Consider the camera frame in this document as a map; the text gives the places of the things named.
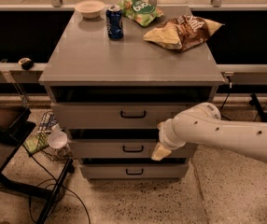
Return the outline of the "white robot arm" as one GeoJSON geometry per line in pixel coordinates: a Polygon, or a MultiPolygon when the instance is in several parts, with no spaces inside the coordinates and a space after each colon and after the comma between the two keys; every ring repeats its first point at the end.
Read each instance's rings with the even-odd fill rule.
{"type": "Polygon", "coordinates": [[[227,149],[267,163],[267,122],[222,120],[218,108],[200,103],[158,125],[151,159],[160,161],[187,143],[227,149]]]}

